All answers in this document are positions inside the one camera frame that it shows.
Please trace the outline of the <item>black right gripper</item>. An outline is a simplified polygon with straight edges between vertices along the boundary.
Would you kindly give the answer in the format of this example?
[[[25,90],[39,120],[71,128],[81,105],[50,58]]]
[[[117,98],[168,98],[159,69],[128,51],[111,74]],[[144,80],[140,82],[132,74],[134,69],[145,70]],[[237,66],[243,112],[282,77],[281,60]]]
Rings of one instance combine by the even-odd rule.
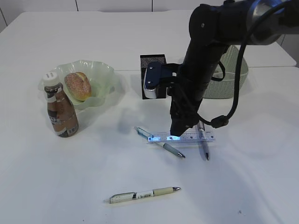
[[[198,109],[217,65],[181,64],[176,76],[178,83],[168,90],[171,94],[171,135],[179,137],[198,124]]]

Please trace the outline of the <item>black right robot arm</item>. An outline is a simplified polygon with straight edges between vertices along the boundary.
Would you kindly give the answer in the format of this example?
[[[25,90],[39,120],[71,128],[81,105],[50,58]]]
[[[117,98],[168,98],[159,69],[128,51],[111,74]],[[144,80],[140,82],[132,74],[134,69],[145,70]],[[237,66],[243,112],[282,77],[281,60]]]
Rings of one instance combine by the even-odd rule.
[[[190,43],[170,88],[171,127],[174,136],[203,121],[198,109],[213,73],[231,45],[239,45],[233,104],[227,115],[207,121],[214,128],[226,126],[236,111],[242,58],[248,45],[269,45],[281,35],[299,32],[296,0],[227,0],[221,6],[202,4],[189,20]]]

